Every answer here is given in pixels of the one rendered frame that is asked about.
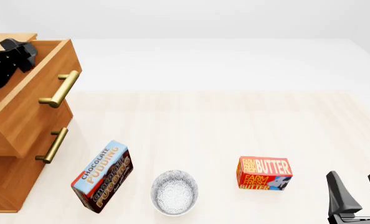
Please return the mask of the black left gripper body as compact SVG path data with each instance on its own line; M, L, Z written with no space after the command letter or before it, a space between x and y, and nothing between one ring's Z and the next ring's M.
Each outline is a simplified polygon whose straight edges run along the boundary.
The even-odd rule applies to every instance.
M21 72L28 72L35 67L35 57L37 49L30 42L19 42L15 39L4 39L0 41L3 47L3 59Z

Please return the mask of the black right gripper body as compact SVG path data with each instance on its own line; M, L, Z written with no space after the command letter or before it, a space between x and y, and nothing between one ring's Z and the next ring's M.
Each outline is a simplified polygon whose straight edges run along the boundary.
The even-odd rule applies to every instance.
M355 213L359 209L348 209L348 210L329 210L328 221L329 224L370 224L370 216L362 217L355 216Z

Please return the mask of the wooden drawer, open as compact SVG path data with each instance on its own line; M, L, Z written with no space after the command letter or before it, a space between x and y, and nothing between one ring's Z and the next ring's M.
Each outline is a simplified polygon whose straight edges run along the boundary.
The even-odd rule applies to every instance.
M37 111L39 98L52 98L64 80L58 75L72 70L82 72L73 43L65 40L32 40L38 54L35 67L28 72L16 70L0 89L0 156L23 158L24 130Z

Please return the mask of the wooden drawer, closed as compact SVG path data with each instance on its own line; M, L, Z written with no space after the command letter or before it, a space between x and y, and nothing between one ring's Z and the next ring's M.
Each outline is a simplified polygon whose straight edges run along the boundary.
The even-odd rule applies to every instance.
M50 132L67 128L73 115L63 102L58 108L53 109L47 105L39 105L32 115L24 130L27 152L19 166L19 177L24 180L36 180L46 165L42 161L35 160L35 156L44 156L49 150L56 136Z

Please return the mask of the wooden cabinet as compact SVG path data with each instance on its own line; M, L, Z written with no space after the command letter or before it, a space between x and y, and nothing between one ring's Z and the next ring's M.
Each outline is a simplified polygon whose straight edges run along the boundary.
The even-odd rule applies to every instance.
M0 41L8 38L30 43L39 40L35 34L0 34ZM18 176L23 158L0 156L0 212L18 212L38 179L24 180Z

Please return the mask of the patterned black and white bowl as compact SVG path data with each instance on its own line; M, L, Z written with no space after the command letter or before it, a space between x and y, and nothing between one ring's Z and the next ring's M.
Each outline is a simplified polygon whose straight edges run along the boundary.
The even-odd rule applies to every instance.
M155 209L170 217L187 214L195 206L198 195L195 179L181 170L169 170L157 176L150 193Z

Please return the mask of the red butter box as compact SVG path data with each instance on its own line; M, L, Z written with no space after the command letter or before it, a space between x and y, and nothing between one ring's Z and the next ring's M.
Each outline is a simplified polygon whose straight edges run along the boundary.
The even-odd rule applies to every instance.
M241 156L236 176L240 189L285 190L293 173L286 158Z

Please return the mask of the chocolate pudding box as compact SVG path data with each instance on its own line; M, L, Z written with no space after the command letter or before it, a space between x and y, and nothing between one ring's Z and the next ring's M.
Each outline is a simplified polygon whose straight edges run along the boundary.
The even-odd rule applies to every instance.
M126 145L110 141L71 183L87 209L100 213L133 170Z

